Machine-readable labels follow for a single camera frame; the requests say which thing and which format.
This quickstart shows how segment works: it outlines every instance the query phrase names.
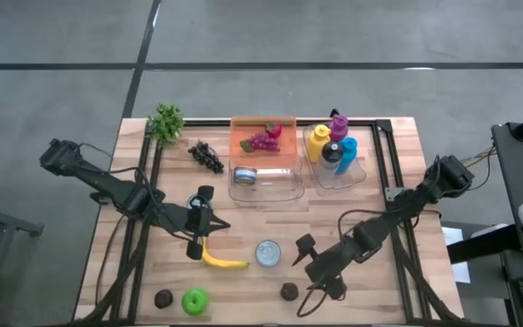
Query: clear plastic tray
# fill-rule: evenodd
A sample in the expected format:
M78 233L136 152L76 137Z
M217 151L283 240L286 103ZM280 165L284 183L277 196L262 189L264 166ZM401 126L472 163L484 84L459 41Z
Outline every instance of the clear plastic tray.
M301 176L302 159L298 156L291 166L272 165L275 157L257 157L260 163L247 166L257 170L255 183L242 185L235 182L238 161L229 162L229 196L242 203L275 203L300 199L304 195Z
M364 172L362 167L360 167L358 156L352 161L349 169L346 173L340 175L334 175L334 177L324 178L321 174L317 173L317 163L312 163L308 159L308 145L310 140L310 134L318 124L309 125L303 129L303 139L304 139L304 152L306 153L306 162L311 167L312 174L314 175L314 180L316 181L316 192L318 195L330 195L333 193L338 193L350 189L357 183L364 181L367 178L367 174Z

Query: strawberry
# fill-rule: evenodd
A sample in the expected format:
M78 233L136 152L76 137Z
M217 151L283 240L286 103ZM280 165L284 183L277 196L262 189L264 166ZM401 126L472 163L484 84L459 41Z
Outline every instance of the strawberry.
M281 134L281 124L277 122L269 123L265 125L265 133L271 138L278 138Z

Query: orange tray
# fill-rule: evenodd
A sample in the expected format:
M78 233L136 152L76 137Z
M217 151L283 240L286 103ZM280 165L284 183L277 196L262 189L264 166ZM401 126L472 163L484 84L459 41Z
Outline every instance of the orange tray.
M246 153L240 146L242 140L265 131L265 125L277 122L281 124L278 137L279 152L255 150ZM291 167L298 160L296 136L296 117L293 116L235 116L230 127L229 156L237 166L251 168Z

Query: can lid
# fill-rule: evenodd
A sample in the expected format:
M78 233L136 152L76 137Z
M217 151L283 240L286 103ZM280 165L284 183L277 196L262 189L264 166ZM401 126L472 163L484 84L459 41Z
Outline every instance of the can lid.
M326 137L326 136L330 135L331 129L326 127L326 125L319 124L316 127L314 127L314 133L316 134L317 137L322 138L322 137Z
M265 240L255 248L255 259L264 267L273 267L281 257L280 246L271 240Z
M336 142L328 142L322 147L322 158L329 163L340 161L342 154L342 147Z
M344 140L340 141L340 145L342 146L342 150L345 153L349 153L355 151L356 148L359 146L359 143L356 142L356 140L353 137L347 137Z

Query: purple grapes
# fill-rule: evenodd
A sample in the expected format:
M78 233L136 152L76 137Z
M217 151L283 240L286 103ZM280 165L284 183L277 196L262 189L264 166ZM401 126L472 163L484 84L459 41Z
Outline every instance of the purple grapes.
M278 139L271 138L267 133L257 133L250 137L250 144L254 150L268 150L279 152Z

